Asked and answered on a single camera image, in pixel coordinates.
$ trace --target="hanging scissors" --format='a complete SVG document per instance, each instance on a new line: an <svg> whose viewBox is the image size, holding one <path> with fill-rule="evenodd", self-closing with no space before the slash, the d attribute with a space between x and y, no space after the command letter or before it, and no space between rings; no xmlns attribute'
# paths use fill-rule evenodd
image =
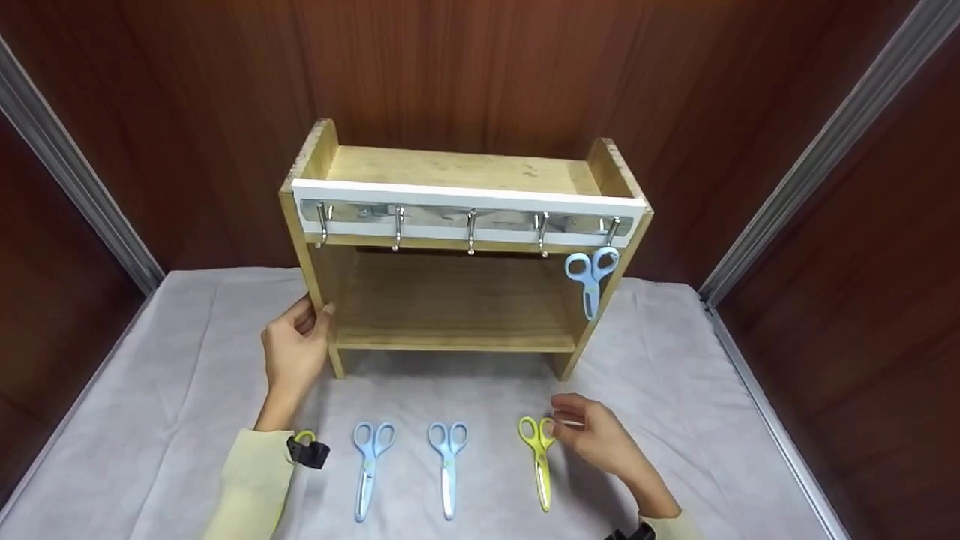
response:
<svg viewBox="0 0 960 540"><path fill-rule="evenodd" d="M464 438L460 442L456 441L457 436L454 434L457 428L464 429ZM435 429L440 430L440 442L433 442L433 432ZM446 426L440 422L434 422L427 428L426 439L430 442L430 446L444 459L444 467L440 471L440 495L444 502L444 517L447 521L451 521L453 519L453 513L456 510L456 456L467 445L467 424L454 422L448 430Z"/></svg>
<svg viewBox="0 0 960 540"><path fill-rule="evenodd" d="M390 430L390 439L384 440L383 431ZM362 442L360 437L364 437L366 442ZM376 480L376 459L394 446L396 439L396 430L394 425L384 422L373 430L370 422L361 422L353 430L353 445L363 453L363 468L360 470L360 485L357 487L357 507L355 518L357 523L363 523L367 519L367 510L370 508L370 498L373 494L373 482Z"/></svg>
<svg viewBox="0 0 960 540"><path fill-rule="evenodd" d="M600 266L600 260L604 256L610 256L611 263ZM584 269L580 272L571 272L570 266L577 260L584 264ZM593 258L588 258L585 253L571 253L567 256L564 263L566 276L584 285L584 315L588 321L592 321L600 309L600 281L616 269L619 262L619 252L610 246L604 246L593 252Z"/></svg>
<svg viewBox="0 0 960 540"><path fill-rule="evenodd" d="M556 440L553 437L546 436L546 432L543 430L543 424L548 420L550 419L541 418L540 423L537 424L537 421L533 418L524 416L516 425L516 430L520 432L520 438L534 450L534 473L537 478L537 495L540 498L540 508L542 508L544 512L550 511L550 467L546 461L546 449L550 448L550 445ZM523 432L524 426L530 426L533 434L527 436L527 434Z"/></svg>

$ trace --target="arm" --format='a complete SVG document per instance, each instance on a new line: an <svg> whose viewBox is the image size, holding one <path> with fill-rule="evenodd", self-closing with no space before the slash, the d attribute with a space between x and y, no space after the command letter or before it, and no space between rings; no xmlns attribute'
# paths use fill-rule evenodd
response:
<svg viewBox="0 0 960 540"><path fill-rule="evenodd" d="M287 438L300 404L326 364L333 304L318 319L301 298L260 334L267 397L253 430L241 430L221 475L220 500L204 540L269 540L280 519L294 465Z"/></svg>
<svg viewBox="0 0 960 540"><path fill-rule="evenodd" d="M623 481L636 500L640 520L657 533L658 540L701 538L611 410L580 394L557 394L550 403L557 421L552 424L553 436L594 467Z"/></svg>

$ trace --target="silver hook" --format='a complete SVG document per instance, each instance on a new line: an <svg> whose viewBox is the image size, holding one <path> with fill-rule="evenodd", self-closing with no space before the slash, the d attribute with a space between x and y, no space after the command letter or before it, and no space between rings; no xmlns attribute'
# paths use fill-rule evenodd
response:
<svg viewBox="0 0 960 540"><path fill-rule="evenodd" d="M476 228L477 210L467 212L467 255L473 255L473 230Z"/></svg>
<svg viewBox="0 0 960 540"><path fill-rule="evenodd" d="M400 249L400 231L403 229L403 207L396 207L396 243L394 251Z"/></svg>
<svg viewBox="0 0 960 540"><path fill-rule="evenodd" d="M317 205L317 215L320 217L320 241L314 247L320 249L326 243L326 206L323 201Z"/></svg>
<svg viewBox="0 0 960 540"><path fill-rule="evenodd" d="M620 228L620 218L614 217L610 223L610 228L607 230L607 247L609 248L613 244L613 237L616 236L616 230Z"/></svg>
<svg viewBox="0 0 960 540"><path fill-rule="evenodd" d="M541 213L540 213L540 226L539 226L539 229L538 229L538 236L537 236L537 247L538 247L538 249L540 249L540 256L541 256L541 257L546 257L546 256L547 256L546 251L543 249L543 235L546 233L546 220L547 220L547 219L550 219L550 213L549 213L549 212L541 212ZM537 223L537 216L536 216L536 215L534 216L534 223Z"/></svg>

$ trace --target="wrist strap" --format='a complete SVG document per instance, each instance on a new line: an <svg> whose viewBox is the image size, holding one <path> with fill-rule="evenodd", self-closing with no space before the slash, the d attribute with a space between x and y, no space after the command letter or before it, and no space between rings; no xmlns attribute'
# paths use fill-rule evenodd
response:
<svg viewBox="0 0 960 540"><path fill-rule="evenodd" d="M310 439L308 444L300 440L303 437ZM311 469L323 469L326 457L330 455L330 447L317 440L313 431L303 430L287 439L287 449L294 462Z"/></svg>
<svg viewBox="0 0 960 540"><path fill-rule="evenodd" d="M657 540L657 532L646 522L640 522L640 527L630 536L617 529L606 540Z"/></svg>

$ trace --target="beige sleeve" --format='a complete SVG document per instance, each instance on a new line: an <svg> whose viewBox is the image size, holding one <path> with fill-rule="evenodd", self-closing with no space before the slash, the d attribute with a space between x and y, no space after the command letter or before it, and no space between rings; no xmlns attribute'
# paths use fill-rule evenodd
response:
<svg viewBox="0 0 960 540"><path fill-rule="evenodd" d="M204 540L270 540L294 472L287 450L291 435L240 431L220 475L220 501Z"/></svg>
<svg viewBox="0 0 960 540"><path fill-rule="evenodd" d="M703 538L686 512L681 512L679 516L671 519L645 518L641 515L640 520L654 530L657 540L701 540Z"/></svg>

